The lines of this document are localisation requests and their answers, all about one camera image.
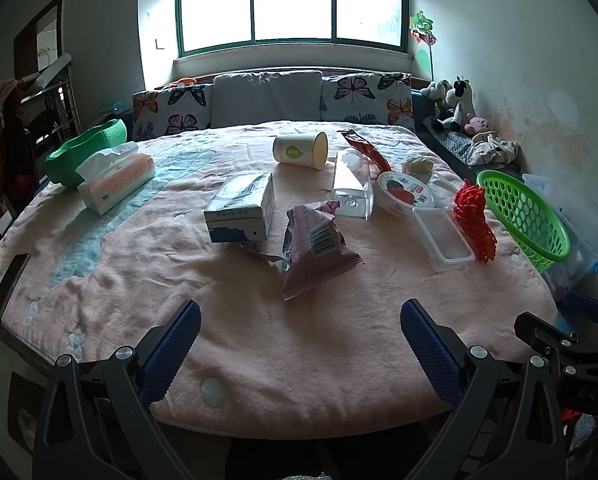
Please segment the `clear plastic food tray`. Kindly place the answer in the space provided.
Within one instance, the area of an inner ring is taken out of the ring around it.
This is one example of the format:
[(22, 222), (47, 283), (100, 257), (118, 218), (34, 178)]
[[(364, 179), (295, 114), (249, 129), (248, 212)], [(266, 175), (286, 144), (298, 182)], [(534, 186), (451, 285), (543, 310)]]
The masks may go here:
[(473, 249), (448, 211), (441, 208), (413, 208), (412, 218), (418, 226), (431, 266), (437, 272), (461, 270), (475, 261)]

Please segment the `red foam fruit net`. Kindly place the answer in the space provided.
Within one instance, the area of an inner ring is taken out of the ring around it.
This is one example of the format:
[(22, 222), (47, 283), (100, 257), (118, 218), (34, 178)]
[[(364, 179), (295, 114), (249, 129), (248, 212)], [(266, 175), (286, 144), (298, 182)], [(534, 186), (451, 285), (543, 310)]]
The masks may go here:
[(497, 237), (486, 221), (486, 191), (465, 180), (454, 196), (453, 216), (467, 237), (476, 259), (488, 263), (496, 258)]

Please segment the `yogurt cup strawberry lid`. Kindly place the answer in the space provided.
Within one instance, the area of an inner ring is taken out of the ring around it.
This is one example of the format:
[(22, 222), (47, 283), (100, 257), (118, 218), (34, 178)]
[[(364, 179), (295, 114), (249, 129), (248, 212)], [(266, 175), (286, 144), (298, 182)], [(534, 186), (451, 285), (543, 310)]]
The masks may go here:
[(408, 174), (382, 172), (375, 181), (375, 202), (394, 214), (407, 217), (414, 209), (435, 207), (435, 199), (428, 186)]

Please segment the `pink snack wrapper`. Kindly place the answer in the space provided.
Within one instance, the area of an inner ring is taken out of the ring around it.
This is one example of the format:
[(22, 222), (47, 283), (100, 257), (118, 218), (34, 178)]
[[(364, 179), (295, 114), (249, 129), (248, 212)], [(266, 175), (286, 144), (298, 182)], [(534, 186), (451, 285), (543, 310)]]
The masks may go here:
[(363, 263), (335, 223), (338, 200), (294, 206), (287, 211), (283, 243), (282, 296), (292, 300)]

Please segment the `blue white milk carton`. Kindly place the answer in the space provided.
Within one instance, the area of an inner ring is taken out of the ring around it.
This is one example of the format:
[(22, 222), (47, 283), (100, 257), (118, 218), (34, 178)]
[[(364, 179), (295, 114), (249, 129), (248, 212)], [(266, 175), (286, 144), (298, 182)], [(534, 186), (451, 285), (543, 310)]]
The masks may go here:
[(228, 177), (203, 211), (212, 243), (264, 242), (274, 212), (271, 172)]

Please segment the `clear square plastic bottle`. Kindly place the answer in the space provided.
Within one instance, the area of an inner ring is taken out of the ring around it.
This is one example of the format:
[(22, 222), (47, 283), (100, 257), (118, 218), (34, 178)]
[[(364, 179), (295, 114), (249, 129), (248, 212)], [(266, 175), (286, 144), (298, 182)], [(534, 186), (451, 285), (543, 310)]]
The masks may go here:
[(338, 204), (336, 216), (369, 220), (374, 209), (374, 190), (369, 159), (355, 148), (336, 156), (333, 184), (327, 198)]

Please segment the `white tissue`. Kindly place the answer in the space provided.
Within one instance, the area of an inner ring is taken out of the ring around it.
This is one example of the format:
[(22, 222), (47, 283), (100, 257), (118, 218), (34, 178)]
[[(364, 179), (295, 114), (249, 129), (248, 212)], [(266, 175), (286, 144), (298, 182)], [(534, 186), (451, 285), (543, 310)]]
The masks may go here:
[(402, 172), (427, 183), (433, 175), (433, 161), (418, 154), (407, 155), (402, 164)]

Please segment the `red brown snack wrapper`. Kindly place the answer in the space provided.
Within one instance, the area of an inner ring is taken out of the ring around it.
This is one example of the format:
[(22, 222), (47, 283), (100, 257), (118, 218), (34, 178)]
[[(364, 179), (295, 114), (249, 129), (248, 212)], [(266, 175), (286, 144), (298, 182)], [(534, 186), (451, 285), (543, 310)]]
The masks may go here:
[(342, 130), (340, 131), (340, 134), (348, 142), (351, 148), (355, 148), (365, 155), (381, 174), (392, 170), (388, 160), (380, 154), (380, 151), (378, 151), (371, 142), (363, 138), (363, 136), (360, 136), (359, 133), (356, 133), (354, 130)]

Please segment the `white paper cup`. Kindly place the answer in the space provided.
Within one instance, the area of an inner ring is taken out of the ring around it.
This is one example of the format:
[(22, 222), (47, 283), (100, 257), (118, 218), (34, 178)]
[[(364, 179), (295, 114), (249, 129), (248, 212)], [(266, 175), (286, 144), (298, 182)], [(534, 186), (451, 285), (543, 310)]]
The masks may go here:
[(321, 170), (328, 158), (325, 132), (282, 134), (273, 142), (273, 157), (280, 164)]

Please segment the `pink towel blanket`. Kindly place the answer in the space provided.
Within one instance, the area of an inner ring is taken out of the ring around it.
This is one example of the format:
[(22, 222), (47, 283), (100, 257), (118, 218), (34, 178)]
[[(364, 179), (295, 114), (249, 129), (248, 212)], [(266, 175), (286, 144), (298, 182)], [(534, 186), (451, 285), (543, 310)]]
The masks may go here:
[[(65, 353), (105, 359), (164, 323), (183, 301), (203, 314), (200, 334), (157, 419), (248, 438), (323, 438), (400, 426), (444, 409), (402, 335), (403, 302), (418, 300), (465, 344), (523, 361), (517, 315), (546, 321), (556, 307), (542, 276), (497, 220), (491, 262), (437, 272), (412, 224), (376, 209), (340, 217), (363, 263), (285, 301), (268, 255), (283, 244), (287, 211), (323, 200), (333, 168), (280, 165), (275, 136), (325, 132), (341, 122), (267, 122), (144, 141), (156, 174), (99, 217), (59, 184), (34, 197), (0, 241), (0, 280), (29, 256), (3, 314), (6, 328), (52, 362)], [(264, 242), (212, 243), (203, 211), (228, 177), (271, 172), (274, 212)]]

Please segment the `left butterfly cushion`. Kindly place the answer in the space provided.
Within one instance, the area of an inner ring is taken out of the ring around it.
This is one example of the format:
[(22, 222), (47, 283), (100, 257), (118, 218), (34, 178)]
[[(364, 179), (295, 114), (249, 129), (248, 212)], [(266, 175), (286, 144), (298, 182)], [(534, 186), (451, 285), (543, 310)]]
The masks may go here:
[(146, 141), (211, 126), (212, 84), (188, 84), (133, 96), (130, 141)]

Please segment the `butterfly cushion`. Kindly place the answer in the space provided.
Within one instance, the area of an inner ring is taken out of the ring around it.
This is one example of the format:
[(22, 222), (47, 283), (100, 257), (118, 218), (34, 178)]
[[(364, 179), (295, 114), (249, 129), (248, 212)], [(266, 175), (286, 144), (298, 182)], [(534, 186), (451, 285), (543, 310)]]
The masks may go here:
[(357, 73), (322, 80), (324, 122), (400, 126), (415, 129), (411, 75)]
[(130, 141), (146, 141), (211, 126), (212, 84), (188, 84), (133, 96)]

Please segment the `right butterfly cushion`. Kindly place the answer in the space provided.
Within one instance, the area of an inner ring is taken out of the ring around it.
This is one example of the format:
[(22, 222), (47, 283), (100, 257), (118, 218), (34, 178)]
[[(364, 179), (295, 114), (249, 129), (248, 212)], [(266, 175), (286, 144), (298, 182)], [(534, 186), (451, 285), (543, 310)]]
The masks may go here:
[(400, 126), (415, 129), (411, 75), (357, 73), (322, 80), (324, 122)]

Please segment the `grey middle cushion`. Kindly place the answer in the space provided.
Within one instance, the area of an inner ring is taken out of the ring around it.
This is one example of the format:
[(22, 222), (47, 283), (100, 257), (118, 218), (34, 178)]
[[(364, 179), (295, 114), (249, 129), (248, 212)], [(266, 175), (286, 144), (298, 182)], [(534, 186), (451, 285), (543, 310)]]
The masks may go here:
[(323, 74), (318, 70), (224, 74), (214, 78), (211, 126), (320, 119)]

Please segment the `green framed window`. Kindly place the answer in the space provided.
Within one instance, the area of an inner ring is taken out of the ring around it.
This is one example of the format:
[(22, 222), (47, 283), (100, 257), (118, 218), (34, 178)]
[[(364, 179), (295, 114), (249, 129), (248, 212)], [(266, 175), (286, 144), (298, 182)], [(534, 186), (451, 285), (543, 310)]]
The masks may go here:
[(409, 0), (175, 0), (180, 56), (268, 44), (404, 52)]

